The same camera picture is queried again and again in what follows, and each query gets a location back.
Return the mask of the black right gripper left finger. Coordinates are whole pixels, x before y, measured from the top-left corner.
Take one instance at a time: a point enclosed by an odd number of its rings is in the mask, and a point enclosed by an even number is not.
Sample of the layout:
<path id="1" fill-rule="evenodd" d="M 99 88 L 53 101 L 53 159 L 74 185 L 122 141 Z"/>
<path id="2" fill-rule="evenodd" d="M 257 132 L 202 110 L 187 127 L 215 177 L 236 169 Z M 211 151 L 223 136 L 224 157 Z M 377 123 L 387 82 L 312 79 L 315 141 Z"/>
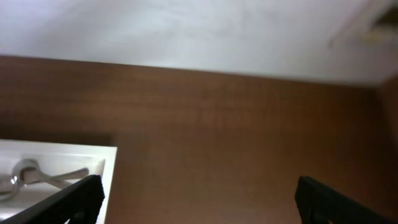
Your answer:
<path id="1" fill-rule="evenodd" d="M 95 224 L 105 198 L 99 175 L 89 175 L 1 224 Z"/>

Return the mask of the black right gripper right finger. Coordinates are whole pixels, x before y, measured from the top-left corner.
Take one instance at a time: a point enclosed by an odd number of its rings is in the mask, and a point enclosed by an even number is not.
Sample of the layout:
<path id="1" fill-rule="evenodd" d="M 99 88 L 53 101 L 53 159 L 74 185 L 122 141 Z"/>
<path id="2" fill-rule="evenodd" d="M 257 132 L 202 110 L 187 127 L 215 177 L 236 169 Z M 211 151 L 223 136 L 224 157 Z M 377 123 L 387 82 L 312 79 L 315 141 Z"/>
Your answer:
<path id="1" fill-rule="evenodd" d="M 396 224 L 309 176 L 299 177 L 295 202 L 302 224 Z"/>

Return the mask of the large metal spoon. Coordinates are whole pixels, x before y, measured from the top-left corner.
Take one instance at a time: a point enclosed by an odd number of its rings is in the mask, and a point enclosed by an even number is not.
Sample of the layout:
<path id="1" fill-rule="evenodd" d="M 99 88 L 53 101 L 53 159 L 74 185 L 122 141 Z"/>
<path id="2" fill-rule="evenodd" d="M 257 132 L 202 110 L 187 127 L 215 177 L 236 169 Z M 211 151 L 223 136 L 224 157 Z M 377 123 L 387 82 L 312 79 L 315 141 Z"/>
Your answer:
<path id="1" fill-rule="evenodd" d="M 53 178 L 54 180 L 63 180 L 66 182 L 67 180 L 83 179 L 88 174 L 89 170 L 87 168 L 82 168 L 66 174 L 60 174 L 50 177 Z M 38 183 L 43 183 L 43 182 L 39 182 L 38 180 L 33 180 L 30 185 Z M 17 184 L 11 175 L 1 176 L 1 201 L 6 201 L 16 196 L 20 188 L 23 186 L 25 185 Z"/>

